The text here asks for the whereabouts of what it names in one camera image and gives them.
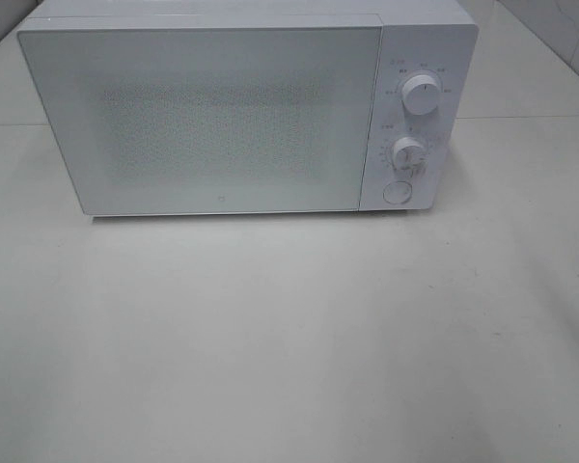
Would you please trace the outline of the round white door button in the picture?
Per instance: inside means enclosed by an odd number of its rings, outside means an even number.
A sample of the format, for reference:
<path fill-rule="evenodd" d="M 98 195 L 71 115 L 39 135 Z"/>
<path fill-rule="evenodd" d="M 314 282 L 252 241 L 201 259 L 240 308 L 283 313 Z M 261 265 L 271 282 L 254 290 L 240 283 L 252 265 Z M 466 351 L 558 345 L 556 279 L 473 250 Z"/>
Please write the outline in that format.
<path fill-rule="evenodd" d="M 383 190 L 382 197 L 388 204 L 405 204 L 412 197 L 412 185 L 407 181 L 394 181 Z"/>

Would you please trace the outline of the white timer knob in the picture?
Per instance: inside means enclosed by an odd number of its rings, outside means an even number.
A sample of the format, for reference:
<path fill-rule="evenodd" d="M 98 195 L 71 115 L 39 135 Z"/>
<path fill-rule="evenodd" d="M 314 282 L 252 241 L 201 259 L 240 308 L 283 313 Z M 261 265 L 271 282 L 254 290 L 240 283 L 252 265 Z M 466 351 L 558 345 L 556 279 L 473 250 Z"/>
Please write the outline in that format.
<path fill-rule="evenodd" d="M 423 162 L 427 157 L 427 145 L 419 139 L 405 136 L 392 145 L 391 159 L 395 169 L 407 170 Z"/>

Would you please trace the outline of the upper white power knob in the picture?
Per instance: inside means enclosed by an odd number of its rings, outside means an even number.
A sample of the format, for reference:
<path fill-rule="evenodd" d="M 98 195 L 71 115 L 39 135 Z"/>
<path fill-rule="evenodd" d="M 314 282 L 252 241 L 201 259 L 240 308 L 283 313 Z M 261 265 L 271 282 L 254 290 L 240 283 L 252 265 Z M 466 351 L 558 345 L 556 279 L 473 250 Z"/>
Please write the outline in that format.
<path fill-rule="evenodd" d="M 440 79 L 429 71 L 414 73 L 400 84 L 404 109 L 414 116 L 433 112 L 439 105 L 441 93 Z"/>

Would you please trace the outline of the white microwave oven body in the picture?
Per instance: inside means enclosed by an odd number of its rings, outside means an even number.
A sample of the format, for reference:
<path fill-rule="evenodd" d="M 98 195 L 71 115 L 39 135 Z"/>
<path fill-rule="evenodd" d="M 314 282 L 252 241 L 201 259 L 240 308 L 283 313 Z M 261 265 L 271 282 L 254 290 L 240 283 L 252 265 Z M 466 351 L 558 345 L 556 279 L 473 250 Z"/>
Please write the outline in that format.
<path fill-rule="evenodd" d="M 354 210 L 302 212 L 430 208 L 479 33 L 455 1 L 45 1 L 24 19 L 17 39 L 20 45 L 21 33 L 38 31 L 335 28 L 380 30 L 360 201 Z M 421 71 L 440 79 L 442 93 L 433 112 L 414 116 L 404 109 L 400 84 Z M 397 170 L 392 145 L 405 136 L 426 144 L 427 157 L 412 169 Z M 383 190 L 394 181 L 412 185 L 407 203 L 384 201 Z"/>

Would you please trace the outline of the white microwave door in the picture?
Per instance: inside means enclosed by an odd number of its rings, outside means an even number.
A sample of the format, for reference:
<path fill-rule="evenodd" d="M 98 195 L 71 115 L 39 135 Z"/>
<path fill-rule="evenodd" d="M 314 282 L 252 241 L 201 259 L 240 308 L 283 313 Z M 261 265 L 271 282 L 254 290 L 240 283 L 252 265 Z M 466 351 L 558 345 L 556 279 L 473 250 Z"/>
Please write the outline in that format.
<path fill-rule="evenodd" d="M 23 32 L 91 216 L 358 207 L 377 28 Z"/>

